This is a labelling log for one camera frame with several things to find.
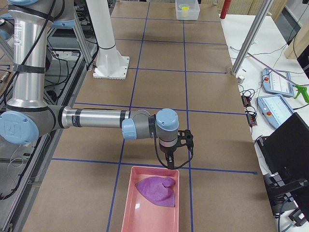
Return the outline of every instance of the pink tray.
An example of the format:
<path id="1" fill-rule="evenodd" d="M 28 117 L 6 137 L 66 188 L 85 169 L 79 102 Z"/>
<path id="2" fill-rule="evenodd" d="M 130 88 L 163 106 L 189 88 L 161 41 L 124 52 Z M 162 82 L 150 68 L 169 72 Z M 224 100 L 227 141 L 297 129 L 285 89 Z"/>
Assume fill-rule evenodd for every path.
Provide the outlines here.
<path id="1" fill-rule="evenodd" d="M 135 185 L 150 176 L 175 180 L 175 207 L 158 206 L 145 199 Z M 178 232 L 179 171 L 134 166 L 131 169 L 122 232 Z"/>

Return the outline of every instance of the table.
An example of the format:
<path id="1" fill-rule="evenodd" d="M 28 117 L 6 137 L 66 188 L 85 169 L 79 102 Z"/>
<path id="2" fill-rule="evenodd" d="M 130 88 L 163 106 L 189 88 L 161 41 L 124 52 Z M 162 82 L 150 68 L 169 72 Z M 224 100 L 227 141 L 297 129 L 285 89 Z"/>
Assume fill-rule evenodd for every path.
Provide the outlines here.
<path id="1" fill-rule="evenodd" d="M 253 15 L 227 15 L 226 19 L 222 20 L 222 27 L 225 34 L 226 43 L 229 46 L 229 53 L 231 56 L 232 62 L 235 61 L 237 57 L 237 51 L 233 48 L 240 49 L 241 45 L 249 31 L 251 23 L 253 22 L 254 16 Z M 258 54 L 258 53 L 270 53 L 276 49 L 283 47 L 286 44 L 284 38 L 282 37 L 281 33 L 279 32 L 277 26 L 275 25 L 274 21 L 271 19 L 270 16 L 267 16 L 261 25 L 259 32 L 256 35 L 254 40 L 254 44 L 251 46 L 249 52 L 251 54 Z M 300 84 L 305 85 L 309 84 L 309 80 L 307 76 L 303 73 L 300 65 L 296 60 L 286 59 L 284 56 L 284 50 L 287 48 L 284 47 L 279 51 L 273 52 L 271 54 L 262 54 L 256 55 L 257 58 L 262 60 L 264 63 L 273 67 L 276 60 L 278 60 L 275 69 L 278 70 L 286 70 L 290 72 L 302 73 L 302 74 L 295 74 L 291 73 L 292 81 Z M 265 67 L 255 61 L 253 58 L 245 58 L 245 61 L 242 64 L 242 68 L 239 70 L 238 75 L 245 76 L 245 81 L 243 82 L 244 89 L 259 89 L 261 83 L 261 73 Z M 261 92 L 259 96 L 269 95 L 264 92 L 263 88 L 261 88 Z M 253 100 L 251 101 L 252 105 L 257 109 L 256 106 L 256 97 L 257 94 L 254 96 Z M 304 99 L 299 96 L 296 100 L 293 98 L 285 98 L 288 103 L 292 106 L 292 108 L 297 108 L 300 106 L 305 105 Z M 299 115 L 304 119 L 304 121 L 309 125 L 309 106 L 303 109 L 297 110 Z M 274 129 L 268 124 L 265 117 L 262 116 L 261 111 L 258 111 L 257 117 L 257 124 L 258 126 L 253 127 L 252 139 L 253 141 L 259 137 L 260 135 L 268 136 L 270 135 Z M 258 148 L 258 145 L 255 145 L 255 150 L 259 158 L 259 163 L 263 174 L 270 173 L 264 157 Z M 287 217 L 291 211 L 285 212 L 285 214 L 281 218 L 281 228 L 282 230 L 286 228 L 291 221 Z M 308 231 L 309 230 L 309 223 L 304 224 L 302 227 L 292 227 L 289 231 L 291 232 L 300 232 L 300 231 Z"/>
<path id="2" fill-rule="evenodd" d="M 89 73 L 75 107 L 173 108 L 195 137 L 195 157 L 180 169 L 179 231 L 275 232 L 216 6 L 201 5 L 198 21 L 175 19 L 173 3 L 118 2 L 112 25 L 130 56 L 127 78 Z M 176 163 L 187 157 L 175 153 Z M 158 167 L 152 140 L 65 130 L 23 231 L 121 231 L 133 165 Z"/>

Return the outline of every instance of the green handle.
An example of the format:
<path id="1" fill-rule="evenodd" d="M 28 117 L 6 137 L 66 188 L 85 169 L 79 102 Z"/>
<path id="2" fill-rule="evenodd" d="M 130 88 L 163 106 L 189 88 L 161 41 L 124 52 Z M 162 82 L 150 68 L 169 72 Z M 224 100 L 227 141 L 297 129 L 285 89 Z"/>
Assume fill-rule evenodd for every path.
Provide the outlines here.
<path id="1" fill-rule="evenodd" d="M 295 99 L 298 98 L 298 96 L 301 94 L 301 95 L 303 95 L 305 102 L 309 103 L 309 95 L 307 93 L 307 87 L 295 85 L 295 88 L 297 88 L 297 90 L 298 90 L 298 93 L 297 93 Z"/>

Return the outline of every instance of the purple cloth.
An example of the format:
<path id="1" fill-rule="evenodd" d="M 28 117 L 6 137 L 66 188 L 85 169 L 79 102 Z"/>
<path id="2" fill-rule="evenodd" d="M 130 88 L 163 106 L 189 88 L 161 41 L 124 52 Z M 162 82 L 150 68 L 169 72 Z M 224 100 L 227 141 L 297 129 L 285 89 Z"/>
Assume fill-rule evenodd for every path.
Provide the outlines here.
<path id="1" fill-rule="evenodd" d="M 174 207 L 175 193 L 171 189 L 174 184 L 175 181 L 170 177 L 152 176 L 143 179 L 135 186 L 140 194 L 153 204 Z"/>

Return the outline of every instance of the blue grid line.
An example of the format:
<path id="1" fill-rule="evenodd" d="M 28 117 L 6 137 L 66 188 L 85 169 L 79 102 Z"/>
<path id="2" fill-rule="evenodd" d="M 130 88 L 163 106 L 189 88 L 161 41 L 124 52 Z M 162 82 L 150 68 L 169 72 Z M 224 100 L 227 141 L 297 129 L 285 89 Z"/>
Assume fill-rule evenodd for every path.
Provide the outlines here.
<path id="1" fill-rule="evenodd" d="M 132 106 L 131 108 L 134 108 L 134 109 L 151 109 L 151 110 L 162 110 L 163 108 L 160 108 L 160 107 L 142 107 L 142 106 Z M 175 111 L 186 111 L 184 109 L 172 109 L 172 110 L 175 110 Z"/>
<path id="2" fill-rule="evenodd" d="M 142 41 L 137 39 L 115 39 L 124 41 Z M 182 41 L 164 41 L 164 40 L 143 40 L 144 42 L 156 42 L 156 43 L 183 43 Z M 206 42 L 185 42 L 186 44 L 209 44 L 209 45 L 227 45 L 225 43 L 206 43 Z"/>
<path id="3" fill-rule="evenodd" d="M 211 44 L 211 45 L 227 45 L 225 43 L 206 43 L 206 42 L 185 42 L 186 44 Z"/>
<path id="4" fill-rule="evenodd" d="M 74 104 L 78 105 L 98 105 L 98 106 L 109 106 L 109 107 L 122 107 L 122 108 L 129 108 L 128 105 L 112 105 L 112 104 L 99 104 L 99 103 L 86 103 L 86 102 L 75 102 Z"/>
<path id="5" fill-rule="evenodd" d="M 178 19 L 162 19 L 162 18 L 138 18 L 138 17 L 115 17 L 111 16 L 111 18 L 123 18 L 123 19 L 148 19 L 148 20 L 162 20 L 162 21 L 180 21 Z M 204 22 L 204 23 L 221 23 L 221 21 L 208 21 L 208 20 L 195 20 L 196 22 Z"/>
<path id="6" fill-rule="evenodd" d="M 121 167 L 121 160 L 122 160 L 122 155 L 123 155 L 123 152 L 124 152 L 124 148 L 125 148 L 125 140 L 123 139 L 122 147 L 121 147 L 121 153 L 120 153 L 120 158 L 119 158 L 119 164 L 118 164 L 118 169 L 117 169 L 117 175 L 116 175 L 116 179 L 115 179 L 114 190 L 113 190 L 113 193 L 112 193 L 112 203 L 111 203 L 111 208 L 110 208 L 110 214 L 108 216 L 106 232 L 108 232 L 110 230 L 111 219 L 112 219 L 112 209 L 114 207 L 114 201 L 115 201 L 115 196 L 116 196 L 116 190 L 117 190 L 117 185 L 118 185 L 118 178 L 119 178 L 120 167 Z"/>
<path id="7" fill-rule="evenodd" d="M 147 16 L 146 16 L 146 20 L 145 20 L 145 26 L 144 26 L 144 32 L 143 32 L 142 40 L 144 39 L 144 36 L 145 36 L 149 8 L 150 8 L 150 3 L 148 4 Z M 141 56 L 142 47 L 143 47 L 143 41 L 140 44 L 140 54 L 139 54 L 139 60 L 138 60 L 138 63 L 137 63 L 137 68 L 140 65 L 140 56 Z M 136 79 L 137 79 L 138 71 L 139 70 L 137 69 L 136 73 L 135 73 L 135 79 L 134 79 L 134 84 L 133 84 L 133 89 L 132 89 L 132 96 L 131 96 L 129 110 L 131 110 L 131 106 L 132 106 L 132 101 L 133 101 L 133 97 L 134 97 L 134 90 L 135 90 L 135 85 L 136 85 Z M 118 178 L 119 178 L 119 173 L 120 173 L 120 167 L 121 167 L 121 161 L 122 161 L 123 151 L 124 151 L 124 147 L 125 147 L 125 142 L 126 141 L 123 140 L 122 148 L 121 148 L 121 154 L 120 154 L 120 158 L 119 158 L 119 165 L 118 165 L 118 170 L 117 170 L 117 176 L 116 176 L 116 180 L 115 180 L 114 192 L 113 192 L 113 195 L 112 195 L 112 204 L 111 204 L 111 209 L 110 209 L 110 215 L 109 215 L 109 219 L 108 219 L 108 225 L 107 225 L 107 228 L 106 228 L 106 232 L 109 232 L 109 229 L 110 229 L 110 223 L 111 223 L 111 218 L 112 218 L 112 210 L 113 210 L 113 205 L 114 205 L 114 200 L 115 200 L 115 195 L 116 195 L 116 190 L 117 190 L 117 185 L 118 185 Z"/>
<path id="8" fill-rule="evenodd" d="M 97 105 L 97 106 L 109 106 L 109 107 L 122 107 L 122 108 L 134 108 L 134 109 L 153 109 L 162 110 L 160 107 L 148 107 L 148 106 L 129 106 L 129 105 L 112 105 L 112 104 L 99 104 L 99 103 L 85 103 L 85 102 L 75 102 L 79 105 Z M 209 114 L 225 114 L 225 115 L 246 115 L 245 113 L 235 113 L 235 112 L 220 112 L 220 111 L 207 111 L 207 110 L 184 110 L 184 109 L 173 109 L 176 111 L 187 111 L 187 112 L 197 112 L 197 113 L 209 113 Z"/>
<path id="9" fill-rule="evenodd" d="M 85 159 L 70 159 L 70 158 L 52 158 L 52 160 L 69 161 L 69 162 L 84 162 L 84 163 L 116 164 L 116 165 L 121 164 L 121 165 L 127 165 L 127 166 L 162 168 L 161 165 L 157 165 L 157 164 L 113 162 L 113 161 L 90 160 L 90 159 L 85 160 Z M 194 170 L 194 171 L 206 171 L 206 172 L 239 173 L 239 174 L 254 174 L 254 175 L 258 174 L 258 172 L 254 172 L 254 171 L 242 171 L 242 170 L 230 170 L 230 169 L 195 168 L 195 167 L 182 167 L 181 169 Z"/>
<path id="10" fill-rule="evenodd" d="M 115 40 L 140 41 L 141 42 L 141 40 L 137 40 L 137 39 L 115 39 Z"/>
<path id="11" fill-rule="evenodd" d="M 90 159 L 67 159 L 67 158 L 52 158 L 52 160 L 59 161 L 74 161 L 74 162 L 86 162 L 86 163 L 104 163 L 104 164 L 119 164 L 118 162 L 90 160 Z"/>
<path id="12" fill-rule="evenodd" d="M 146 69 L 146 68 L 134 68 L 137 70 L 150 70 L 150 71 L 166 71 L 166 72 L 187 72 L 187 73 L 213 73 L 213 74 L 226 74 L 227 72 L 213 72 L 213 71 L 188 71 L 188 70 L 172 70 L 172 69 Z"/>
<path id="13" fill-rule="evenodd" d="M 184 70 L 172 70 L 172 69 L 146 69 L 146 68 L 137 68 L 138 70 L 150 70 L 150 71 L 166 71 L 166 72 L 181 72 L 183 73 Z"/>
<path id="14" fill-rule="evenodd" d="M 185 77 L 185 102 L 186 102 L 186 114 L 187 114 L 187 128 L 190 129 L 189 123 L 189 100 L 188 100 L 188 81 L 187 81 L 187 65 L 186 65 L 186 52 L 185 52 L 185 30 L 183 21 L 183 53 L 184 53 L 184 77 Z M 189 196 L 190 196 L 190 220 L 191 220 L 191 232 L 194 232 L 194 220 L 193 220 L 193 198 L 192 198 L 192 176 L 191 176 L 191 162 L 189 162 Z"/>
<path id="15" fill-rule="evenodd" d="M 133 90 L 132 90 L 132 95 L 131 95 L 129 110 L 131 110 L 131 107 L 132 107 L 132 102 L 133 102 L 133 97 L 134 97 L 134 91 L 135 91 L 135 85 L 136 85 L 137 75 L 138 75 L 138 72 L 139 72 L 140 57 L 141 57 L 141 51 L 142 51 L 142 48 L 143 48 L 143 42 L 144 42 L 144 38 L 145 38 L 145 32 L 146 32 L 146 26 L 147 26 L 147 17 L 148 17 L 148 13 L 149 13 L 149 8 L 150 8 L 150 3 L 148 4 L 147 16 L 146 16 L 145 25 L 144 25 L 143 36 L 142 36 L 142 38 L 141 38 L 140 54 L 139 54 L 139 59 L 138 59 L 138 62 L 137 62 L 137 70 L 136 70 L 136 73 L 135 73 L 135 78 L 134 78 L 134 84 L 133 84 Z"/>
<path id="16" fill-rule="evenodd" d="M 213 71 L 188 71 L 187 73 L 213 73 L 213 74 L 227 74 L 227 72 L 213 72 Z"/>
<path id="17" fill-rule="evenodd" d="M 204 111 L 204 110 L 189 110 L 189 112 L 225 114 L 225 115 L 246 115 L 245 113 L 220 112 L 220 111 Z"/>

